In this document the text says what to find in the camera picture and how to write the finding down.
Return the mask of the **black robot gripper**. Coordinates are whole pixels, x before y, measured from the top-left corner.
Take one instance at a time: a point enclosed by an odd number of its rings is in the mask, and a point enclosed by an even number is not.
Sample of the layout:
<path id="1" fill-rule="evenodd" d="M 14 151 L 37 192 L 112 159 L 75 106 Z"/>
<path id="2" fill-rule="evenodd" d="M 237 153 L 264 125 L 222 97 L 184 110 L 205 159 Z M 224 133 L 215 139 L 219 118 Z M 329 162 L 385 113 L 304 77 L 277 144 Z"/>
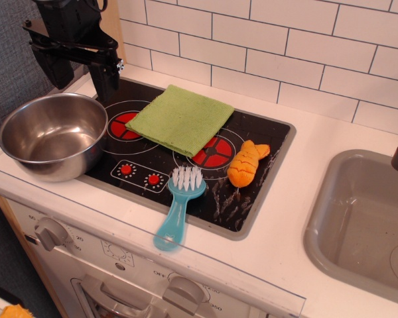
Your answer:
<path id="1" fill-rule="evenodd" d="M 57 89 L 64 89 L 73 79 L 69 60 L 57 55 L 54 49 L 92 49 L 109 59 L 103 64 L 88 66 L 100 101 L 109 101 L 119 89 L 119 73 L 124 68 L 117 56 L 118 43 L 101 27 L 101 14 L 107 1 L 35 1 L 40 19 L 27 19 L 23 28 L 31 34 L 31 46 L 38 64 Z"/>

